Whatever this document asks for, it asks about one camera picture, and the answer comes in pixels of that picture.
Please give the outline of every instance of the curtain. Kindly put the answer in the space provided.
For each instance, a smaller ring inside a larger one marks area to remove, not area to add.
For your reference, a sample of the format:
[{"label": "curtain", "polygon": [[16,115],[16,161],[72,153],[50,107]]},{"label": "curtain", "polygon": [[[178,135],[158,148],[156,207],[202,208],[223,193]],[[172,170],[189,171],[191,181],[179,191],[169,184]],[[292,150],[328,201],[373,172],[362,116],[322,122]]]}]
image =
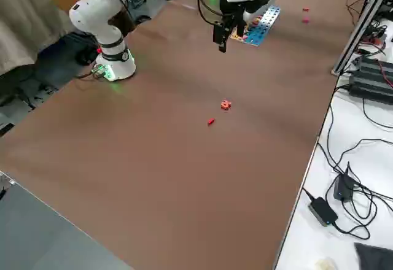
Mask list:
[{"label": "curtain", "polygon": [[52,0],[0,0],[0,75],[24,64],[73,30]]}]

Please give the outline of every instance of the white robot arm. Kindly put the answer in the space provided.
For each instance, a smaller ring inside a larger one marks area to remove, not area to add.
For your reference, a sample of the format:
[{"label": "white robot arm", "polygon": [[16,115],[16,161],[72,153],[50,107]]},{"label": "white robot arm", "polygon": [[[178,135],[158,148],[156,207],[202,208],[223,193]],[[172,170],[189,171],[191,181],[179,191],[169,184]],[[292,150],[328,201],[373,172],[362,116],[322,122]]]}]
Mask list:
[{"label": "white robot arm", "polygon": [[122,32],[115,26],[108,25],[108,20],[123,9],[126,0],[80,0],[69,11],[74,26],[93,34],[101,53],[96,63],[103,66],[104,77],[110,81],[132,76],[136,66]]},{"label": "white robot arm", "polygon": [[[122,32],[108,24],[118,14],[127,0],[80,0],[69,11],[69,17],[76,28],[93,34],[102,52],[96,59],[104,69],[109,81],[125,79],[135,73],[136,66]],[[213,41],[221,52],[226,51],[230,33],[237,27],[237,34],[243,35],[244,26],[256,16],[265,13],[273,0],[220,0],[221,23],[214,24]]]},{"label": "white robot arm", "polygon": [[274,0],[220,0],[222,20],[214,24],[213,31],[213,41],[219,50],[226,52],[228,37],[235,27],[237,35],[243,36],[245,25],[263,15],[273,4]]}]

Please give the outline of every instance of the black power brick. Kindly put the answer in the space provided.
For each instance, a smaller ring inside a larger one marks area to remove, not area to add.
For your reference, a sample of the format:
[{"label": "black power brick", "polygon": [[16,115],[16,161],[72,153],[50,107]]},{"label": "black power brick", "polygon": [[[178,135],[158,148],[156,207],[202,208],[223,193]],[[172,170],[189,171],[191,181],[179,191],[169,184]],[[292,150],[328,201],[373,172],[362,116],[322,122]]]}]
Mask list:
[{"label": "black power brick", "polygon": [[313,199],[308,207],[322,226],[326,227],[338,219],[335,211],[321,197]]},{"label": "black power brick", "polygon": [[347,174],[339,175],[334,184],[334,198],[345,203],[352,200],[354,184],[354,179]]}]

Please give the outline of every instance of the brown mat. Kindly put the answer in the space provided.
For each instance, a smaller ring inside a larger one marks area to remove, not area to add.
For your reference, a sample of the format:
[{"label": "brown mat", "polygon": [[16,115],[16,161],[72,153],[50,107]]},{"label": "brown mat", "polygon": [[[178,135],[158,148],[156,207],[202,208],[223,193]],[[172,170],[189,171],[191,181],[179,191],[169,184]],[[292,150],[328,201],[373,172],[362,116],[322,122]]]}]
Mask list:
[{"label": "brown mat", "polygon": [[69,83],[0,140],[0,169],[136,270],[270,269],[351,31],[345,0],[277,0],[265,42],[226,54],[182,2],[129,36],[136,76]]}]

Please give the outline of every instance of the black electronic device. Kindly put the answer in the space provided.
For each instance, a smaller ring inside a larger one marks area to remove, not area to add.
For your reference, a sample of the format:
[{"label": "black electronic device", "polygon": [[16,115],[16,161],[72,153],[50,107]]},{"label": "black electronic device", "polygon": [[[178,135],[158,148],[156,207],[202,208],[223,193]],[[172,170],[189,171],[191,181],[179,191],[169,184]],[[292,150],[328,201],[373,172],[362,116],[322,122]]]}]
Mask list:
[{"label": "black electronic device", "polygon": [[335,211],[321,197],[313,199],[308,207],[322,226],[326,227],[338,219]]},{"label": "black electronic device", "polygon": [[334,198],[346,203],[352,200],[353,194],[354,179],[347,174],[339,175],[334,184]]},{"label": "black electronic device", "polygon": [[393,87],[387,80],[393,83],[393,64],[362,58],[359,70],[351,72],[348,91],[353,96],[393,104]]}]

